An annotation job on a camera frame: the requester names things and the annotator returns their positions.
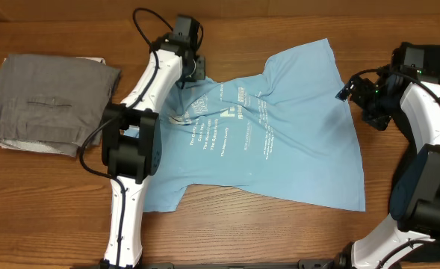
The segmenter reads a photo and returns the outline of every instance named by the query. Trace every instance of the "gray fabric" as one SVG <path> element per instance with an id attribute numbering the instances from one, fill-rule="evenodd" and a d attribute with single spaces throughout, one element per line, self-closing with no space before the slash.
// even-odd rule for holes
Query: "gray fabric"
<path id="1" fill-rule="evenodd" d="M 0 142 L 42 141 L 75 156 L 98 127 L 119 74 L 83 58 L 9 55 L 0 69 Z"/>

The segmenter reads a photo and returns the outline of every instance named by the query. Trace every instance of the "light blue shirt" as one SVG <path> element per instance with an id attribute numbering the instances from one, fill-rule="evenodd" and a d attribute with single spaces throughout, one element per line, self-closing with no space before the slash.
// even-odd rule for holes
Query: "light blue shirt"
<path id="1" fill-rule="evenodd" d="M 175 211 L 187 186 L 202 184 L 364 211 L 356 131 L 335 98 L 342 87 L 326 39 L 270 57 L 260 75 L 173 87 L 144 210 Z"/>

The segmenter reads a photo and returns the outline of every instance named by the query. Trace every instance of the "gray folded cloth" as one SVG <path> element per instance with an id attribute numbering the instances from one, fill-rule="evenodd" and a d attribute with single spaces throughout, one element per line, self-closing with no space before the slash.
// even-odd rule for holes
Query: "gray folded cloth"
<path id="1" fill-rule="evenodd" d="M 75 157 L 119 75 L 85 58 L 9 55 L 0 69 L 0 145 Z"/>

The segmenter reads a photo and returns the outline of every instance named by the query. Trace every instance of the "folded garment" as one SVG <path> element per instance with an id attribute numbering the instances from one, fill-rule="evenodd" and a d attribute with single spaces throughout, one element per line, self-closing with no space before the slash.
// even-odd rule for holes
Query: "folded garment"
<path id="1" fill-rule="evenodd" d="M 175 211 L 192 184 L 365 210 L 356 131 L 327 40 L 270 57 L 261 75 L 174 87 L 145 211 Z M 131 129 L 127 135 L 138 136 Z"/>
<path id="2" fill-rule="evenodd" d="M 101 58 L 9 55 L 0 69 L 0 146 L 76 156 L 120 70 Z M 100 136 L 93 144 L 100 142 Z"/>

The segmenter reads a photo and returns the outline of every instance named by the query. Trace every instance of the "wooden surface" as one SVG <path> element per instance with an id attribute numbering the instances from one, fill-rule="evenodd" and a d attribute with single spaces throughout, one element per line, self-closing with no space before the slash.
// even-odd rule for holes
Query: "wooden surface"
<path id="1" fill-rule="evenodd" d="M 263 70 L 267 58 L 329 38 L 343 80 L 390 61 L 401 41 L 440 44 L 440 16 L 307 16 L 206 19 L 200 53 L 207 74 L 226 81 Z M 156 38 L 166 28 L 142 22 Z M 0 23 L 0 65 L 8 53 L 98 56 L 119 67 L 118 102 L 147 62 L 147 47 L 127 20 Z M 406 140 L 394 124 L 378 132 L 351 104 L 365 172 L 367 212 L 262 197 L 235 188 L 189 187 L 174 213 L 145 214 L 144 261 L 176 264 L 295 262 L 333 257 L 366 236 L 388 212 L 391 176 Z M 100 150 L 87 160 L 104 169 Z M 0 149 L 0 268 L 68 268 L 103 257 L 110 226 L 109 182 L 73 158 Z M 407 265 L 439 268 L 439 265 Z"/>
<path id="2" fill-rule="evenodd" d="M 172 19 L 178 13 L 197 19 L 440 14 L 440 0 L 0 0 L 0 21 L 130 19 L 136 7 Z"/>

